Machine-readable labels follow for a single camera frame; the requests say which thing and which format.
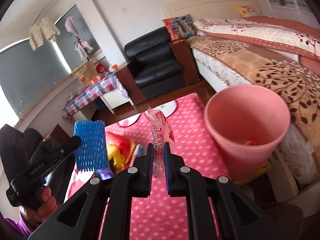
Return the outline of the red gift bag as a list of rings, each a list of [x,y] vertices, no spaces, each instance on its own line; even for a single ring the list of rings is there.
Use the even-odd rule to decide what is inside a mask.
[[[96,64],[96,71],[99,74],[105,75],[108,72],[108,69],[101,63]]]

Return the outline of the colourful patterned cushion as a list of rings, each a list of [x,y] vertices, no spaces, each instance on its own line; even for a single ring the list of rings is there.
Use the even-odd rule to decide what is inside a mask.
[[[163,19],[162,22],[164,23],[172,41],[186,40],[196,34],[193,22],[188,14],[166,18]]]

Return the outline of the pink polka dot blanket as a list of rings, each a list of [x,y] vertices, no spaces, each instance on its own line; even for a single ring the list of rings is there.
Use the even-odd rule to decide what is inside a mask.
[[[175,153],[205,177],[228,176],[217,145],[205,127],[200,97],[193,93],[176,102],[176,111],[168,117],[175,138]],[[129,127],[112,124],[105,130],[144,147],[152,141],[151,125],[144,113]],[[148,198],[133,198],[130,239],[188,239],[186,201],[168,196],[164,178],[152,179]]]

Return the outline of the purple plastic wrapper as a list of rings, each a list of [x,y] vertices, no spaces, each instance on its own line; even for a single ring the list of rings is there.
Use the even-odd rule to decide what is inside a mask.
[[[109,168],[106,168],[95,171],[94,176],[100,180],[108,180],[114,177],[114,173]]]

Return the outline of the yellow red pillow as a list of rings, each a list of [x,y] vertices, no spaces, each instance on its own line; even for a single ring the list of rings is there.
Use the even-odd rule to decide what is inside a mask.
[[[253,9],[252,6],[250,5],[243,5],[237,7],[238,11],[240,12],[242,17],[252,17],[252,16],[257,16],[257,13]]]

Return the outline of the white pink floral quilt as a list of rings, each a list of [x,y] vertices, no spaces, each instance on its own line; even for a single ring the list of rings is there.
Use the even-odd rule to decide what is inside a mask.
[[[194,22],[203,33],[285,51],[319,61],[319,29],[304,23],[267,16],[237,19],[201,18]]]

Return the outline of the red foam fruit net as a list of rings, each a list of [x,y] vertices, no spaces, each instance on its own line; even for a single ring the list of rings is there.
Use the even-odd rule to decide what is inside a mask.
[[[108,145],[113,145],[119,148],[122,155],[129,155],[131,143],[129,139],[126,139],[124,136],[115,134],[112,132],[105,132],[106,135],[106,143]]]

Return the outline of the light blue wrapper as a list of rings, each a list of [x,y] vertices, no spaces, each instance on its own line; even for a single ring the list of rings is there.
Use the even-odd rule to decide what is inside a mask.
[[[138,144],[138,145],[136,146],[136,148],[135,148],[135,151],[134,151],[134,153],[133,153],[133,156],[134,156],[135,158],[138,158],[138,157],[143,156],[143,155],[146,155],[146,149],[145,149],[145,147],[144,147],[143,145]]]

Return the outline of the white wardrobe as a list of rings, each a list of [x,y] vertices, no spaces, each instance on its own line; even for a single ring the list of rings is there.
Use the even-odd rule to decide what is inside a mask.
[[[311,9],[304,0],[267,0],[275,16],[291,20],[316,20]]]

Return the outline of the blue foam fruit net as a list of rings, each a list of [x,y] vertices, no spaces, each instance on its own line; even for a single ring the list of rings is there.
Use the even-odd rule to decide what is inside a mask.
[[[103,121],[78,120],[73,135],[81,139],[80,146],[74,151],[78,171],[109,168]]]

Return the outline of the plaid tablecloth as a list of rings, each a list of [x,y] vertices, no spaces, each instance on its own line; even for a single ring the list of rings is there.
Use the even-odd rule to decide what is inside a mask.
[[[108,74],[94,85],[86,88],[83,93],[80,93],[71,102],[67,103],[62,110],[62,117],[64,119],[71,120],[75,113],[79,112],[89,103],[92,103],[97,98],[114,90],[119,90],[121,96],[125,99],[129,99],[126,89],[123,87],[116,75]]]

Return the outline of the clear red snack wrapper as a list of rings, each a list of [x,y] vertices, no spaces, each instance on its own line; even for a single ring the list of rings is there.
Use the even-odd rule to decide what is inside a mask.
[[[149,107],[147,116],[151,125],[154,148],[153,176],[164,178],[164,144],[168,142],[170,145],[175,145],[174,133],[161,110]]]

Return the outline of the pink plastic trash bin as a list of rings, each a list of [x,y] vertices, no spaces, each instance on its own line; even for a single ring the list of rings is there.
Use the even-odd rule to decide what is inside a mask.
[[[217,92],[204,108],[204,123],[218,144],[232,180],[253,177],[285,137],[290,111],[270,89],[236,85]]]

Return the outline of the hanging white garment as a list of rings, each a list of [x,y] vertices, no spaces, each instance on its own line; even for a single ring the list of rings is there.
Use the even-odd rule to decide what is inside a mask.
[[[68,17],[65,21],[65,29],[67,32],[71,33],[71,35],[75,36],[76,42],[75,42],[75,49],[79,53],[80,58],[82,61],[89,60],[89,53],[94,49],[88,41],[84,40],[80,37],[80,34],[78,32],[78,29],[75,25],[74,18]]]

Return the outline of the bed with brown sheet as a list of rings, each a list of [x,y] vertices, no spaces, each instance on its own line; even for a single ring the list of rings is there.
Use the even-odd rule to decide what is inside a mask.
[[[201,18],[237,19],[237,7],[254,0],[176,0],[164,6],[168,18],[188,14]],[[216,93],[236,85],[256,85],[272,90],[287,104],[291,123],[276,147],[299,185],[318,178],[315,159],[319,156],[319,76],[291,59],[285,51],[246,42],[213,37],[195,28],[188,39],[200,74]]]

